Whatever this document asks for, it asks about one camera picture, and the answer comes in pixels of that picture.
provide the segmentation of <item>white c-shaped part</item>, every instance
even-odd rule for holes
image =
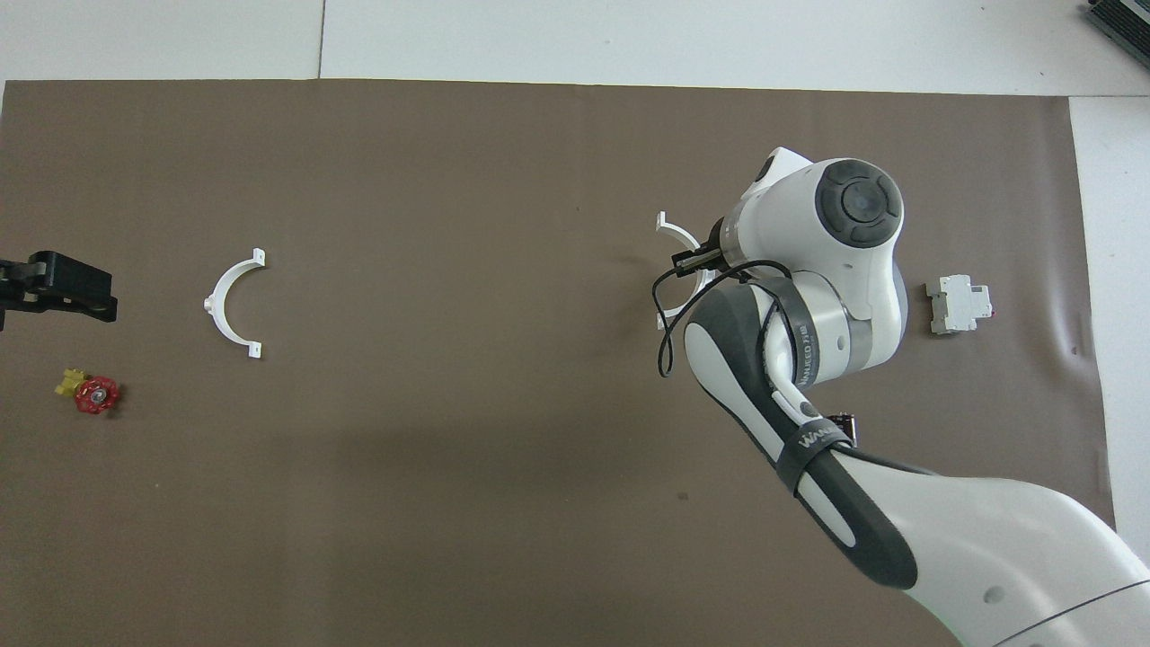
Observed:
[[[220,277],[220,280],[216,282],[216,288],[208,294],[208,298],[204,299],[204,309],[206,309],[216,322],[216,329],[220,329],[220,334],[237,345],[246,346],[247,357],[259,359],[263,351],[263,345],[245,340],[231,330],[231,325],[228,323],[228,314],[224,311],[224,300],[228,298],[228,290],[231,288],[231,284],[236,282],[236,278],[239,278],[248,270],[263,267],[266,264],[266,257],[267,256],[263,253],[263,249],[255,247],[252,249],[252,257],[250,260],[237,262],[231,265],[231,269],[224,271],[223,276]]]
[[[657,233],[658,232],[667,233],[670,237],[673,237],[676,240],[678,240],[680,242],[683,242],[683,245],[685,245],[688,249],[697,249],[699,247],[699,241],[695,239],[695,236],[691,236],[690,231],[688,231],[687,229],[683,229],[682,226],[680,226],[677,224],[672,224],[672,223],[667,222],[667,211],[665,211],[665,210],[660,210],[659,211],[659,216],[656,217],[654,230],[656,230]],[[687,296],[687,300],[683,301],[683,305],[687,305],[687,301],[691,300],[691,296],[693,296],[695,294],[699,293],[699,291],[703,290],[703,287],[705,287],[707,283],[710,283],[711,280],[714,280],[714,279],[715,279],[715,270],[714,269],[704,269],[702,271],[696,271],[695,272],[695,288],[691,290],[690,295]],[[664,316],[666,316],[667,318],[670,318],[672,316],[675,316],[676,314],[680,313],[680,310],[683,309],[683,305],[680,305],[677,307],[672,307],[672,308],[662,310]],[[654,323],[656,323],[656,328],[658,328],[658,330],[662,331],[662,316],[659,316],[658,314],[656,314],[656,322]]]

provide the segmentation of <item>red valve handle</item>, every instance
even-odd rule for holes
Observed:
[[[76,409],[99,416],[101,411],[112,409],[117,400],[120,400],[120,387],[116,383],[97,376],[79,386],[76,392]]]

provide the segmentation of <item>black ribbed object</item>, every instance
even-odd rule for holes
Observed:
[[[1150,2],[1097,0],[1086,17],[1143,66],[1150,68]]]

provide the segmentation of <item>yellow plastic part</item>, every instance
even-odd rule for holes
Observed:
[[[56,394],[76,398],[76,390],[87,380],[87,373],[79,369],[64,369],[64,382],[56,387]]]

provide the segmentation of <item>white floor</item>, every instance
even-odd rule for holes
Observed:
[[[1119,533],[1150,562],[1150,70],[1076,0],[37,0],[0,79],[428,78],[1072,97]]]

